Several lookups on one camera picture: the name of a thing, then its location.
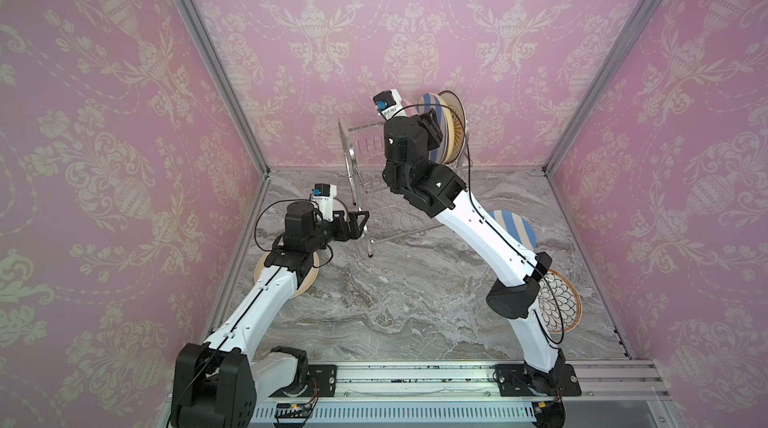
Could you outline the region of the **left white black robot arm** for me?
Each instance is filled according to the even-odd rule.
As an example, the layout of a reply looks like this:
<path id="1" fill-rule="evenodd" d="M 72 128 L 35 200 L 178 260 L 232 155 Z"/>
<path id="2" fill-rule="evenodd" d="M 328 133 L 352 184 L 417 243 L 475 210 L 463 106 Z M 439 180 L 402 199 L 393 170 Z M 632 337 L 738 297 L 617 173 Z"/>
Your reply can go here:
<path id="1" fill-rule="evenodd" d="M 370 214 L 346 212 L 332 196 L 285 201 L 284 228 L 266 248 L 264 267 L 234 312 L 201 343 L 188 343 L 174 367 L 169 427 L 246 427 L 274 394 L 317 397 L 307 353 L 277 346 L 254 355 L 283 306 L 308 288 L 320 251 L 362 237 Z"/>

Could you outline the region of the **scale pattern plate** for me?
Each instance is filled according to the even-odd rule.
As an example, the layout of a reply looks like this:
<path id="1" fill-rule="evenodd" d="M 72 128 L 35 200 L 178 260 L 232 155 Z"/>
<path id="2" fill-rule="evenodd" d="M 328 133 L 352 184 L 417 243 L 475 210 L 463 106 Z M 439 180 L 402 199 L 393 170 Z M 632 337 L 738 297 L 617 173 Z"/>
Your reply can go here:
<path id="1" fill-rule="evenodd" d="M 547 273 L 539 293 L 540 317 L 553 335 L 573 330 L 582 316 L 582 303 L 574 285 L 555 270 Z"/>

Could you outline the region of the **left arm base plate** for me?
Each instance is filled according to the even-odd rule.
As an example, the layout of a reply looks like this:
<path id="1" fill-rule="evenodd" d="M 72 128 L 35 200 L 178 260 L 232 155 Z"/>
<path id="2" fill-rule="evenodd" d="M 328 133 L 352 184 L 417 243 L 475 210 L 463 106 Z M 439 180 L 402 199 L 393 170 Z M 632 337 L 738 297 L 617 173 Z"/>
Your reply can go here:
<path id="1" fill-rule="evenodd" d="M 278 390 L 276 397 L 333 398 L 336 393 L 338 366 L 336 364 L 310 364 L 304 384 L 300 387 Z"/>

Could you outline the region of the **blue striped plate front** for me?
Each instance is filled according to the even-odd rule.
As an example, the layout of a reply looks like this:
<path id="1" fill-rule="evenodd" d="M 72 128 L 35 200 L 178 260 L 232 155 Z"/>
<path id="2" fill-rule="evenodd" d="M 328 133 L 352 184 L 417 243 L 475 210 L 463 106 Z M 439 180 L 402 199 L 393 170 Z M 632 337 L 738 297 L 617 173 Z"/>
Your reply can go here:
<path id="1" fill-rule="evenodd" d="M 435 93 L 425 93 L 421 98 L 420 104 L 421 106 L 417 108 L 419 114 L 428 113 L 429 111 L 435 112 L 437 124 L 442 134 L 442 141 L 438 148 L 429 152 L 429 157 L 431 161 L 443 164 L 449 147 L 450 130 L 447 119 L 449 112 L 443 107 L 444 100 Z"/>

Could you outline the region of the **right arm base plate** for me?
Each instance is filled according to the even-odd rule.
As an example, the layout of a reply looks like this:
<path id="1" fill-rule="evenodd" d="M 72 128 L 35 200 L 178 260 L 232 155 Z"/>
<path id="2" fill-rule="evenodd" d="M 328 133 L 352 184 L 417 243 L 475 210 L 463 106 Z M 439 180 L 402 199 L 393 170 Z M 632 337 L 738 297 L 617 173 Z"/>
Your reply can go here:
<path id="1" fill-rule="evenodd" d="M 492 379 L 502 397 L 579 397 L 582 389 L 572 365 L 542 372 L 527 364 L 497 364 Z"/>

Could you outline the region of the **sunburst plate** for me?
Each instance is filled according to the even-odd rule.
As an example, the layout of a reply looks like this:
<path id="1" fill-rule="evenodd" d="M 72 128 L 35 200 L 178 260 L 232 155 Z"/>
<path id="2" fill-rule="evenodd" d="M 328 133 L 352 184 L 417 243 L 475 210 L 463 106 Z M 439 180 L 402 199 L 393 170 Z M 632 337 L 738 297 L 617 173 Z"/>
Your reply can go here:
<path id="1" fill-rule="evenodd" d="M 448 126 L 448 150 L 443 160 L 444 164 L 452 164 L 461 156 L 466 144 L 466 113 L 460 98 L 452 91 L 439 93 L 443 100 L 444 113 L 450 118 Z"/>

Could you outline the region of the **yellow bear plate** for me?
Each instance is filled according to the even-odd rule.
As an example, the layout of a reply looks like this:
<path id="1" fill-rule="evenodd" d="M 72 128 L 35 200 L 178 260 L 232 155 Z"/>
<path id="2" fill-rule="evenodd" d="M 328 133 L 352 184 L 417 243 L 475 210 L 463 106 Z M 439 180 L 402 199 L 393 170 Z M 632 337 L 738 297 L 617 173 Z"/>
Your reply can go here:
<path id="1" fill-rule="evenodd" d="M 457 132 L 454 124 L 453 111 L 440 95 L 431 93 L 430 96 L 443 136 L 440 147 L 431 154 L 431 158 L 439 164 L 450 164 L 451 156 L 454 149 L 457 147 Z"/>

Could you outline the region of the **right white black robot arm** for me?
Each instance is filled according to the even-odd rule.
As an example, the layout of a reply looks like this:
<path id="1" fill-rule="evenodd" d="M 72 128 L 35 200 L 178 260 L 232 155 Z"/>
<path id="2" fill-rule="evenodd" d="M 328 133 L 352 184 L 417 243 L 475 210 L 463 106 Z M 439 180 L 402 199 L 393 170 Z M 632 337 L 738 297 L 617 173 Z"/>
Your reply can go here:
<path id="1" fill-rule="evenodd" d="M 390 191 L 449 228 L 488 264 L 497 280 L 486 303 L 509 321 L 522 347 L 526 384 L 538 394 L 558 396 L 565 359 L 539 315 L 540 282 L 551 257 L 534 253 L 509 235 L 458 174 L 429 159 L 442 141 L 432 112 L 391 117 L 384 124 L 383 141 L 382 178 Z"/>

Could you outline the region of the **blue striped plate back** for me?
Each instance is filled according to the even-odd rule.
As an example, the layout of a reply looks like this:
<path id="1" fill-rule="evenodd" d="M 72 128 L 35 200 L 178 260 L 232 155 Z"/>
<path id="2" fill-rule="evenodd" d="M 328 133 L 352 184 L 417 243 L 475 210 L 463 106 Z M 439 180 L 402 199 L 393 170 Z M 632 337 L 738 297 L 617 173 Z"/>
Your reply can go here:
<path id="1" fill-rule="evenodd" d="M 521 245 L 529 250 L 537 247 L 536 235 L 526 219 L 505 210 L 493 210 L 489 215 Z"/>

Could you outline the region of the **blue striped plate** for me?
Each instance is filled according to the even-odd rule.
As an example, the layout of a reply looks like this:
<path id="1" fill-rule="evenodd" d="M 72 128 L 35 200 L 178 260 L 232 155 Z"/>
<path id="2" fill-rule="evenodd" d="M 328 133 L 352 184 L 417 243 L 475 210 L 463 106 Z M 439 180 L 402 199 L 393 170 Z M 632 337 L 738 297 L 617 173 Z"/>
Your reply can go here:
<path id="1" fill-rule="evenodd" d="M 425 93 L 421 98 L 420 104 L 421 106 L 417 108 L 419 114 L 428 113 L 429 111 L 435 112 L 437 124 L 442 134 L 442 141 L 438 148 L 429 152 L 429 157 L 431 161 L 443 164 L 449 147 L 450 130 L 447 119 L 449 112 L 443 107 L 444 100 L 435 93 Z"/>
<path id="2" fill-rule="evenodd" d="M 537 247 L 536 235 L 526 219 L 505 210 L 493 210 L 489 215 L 521 245 L 529 250 Z"/>

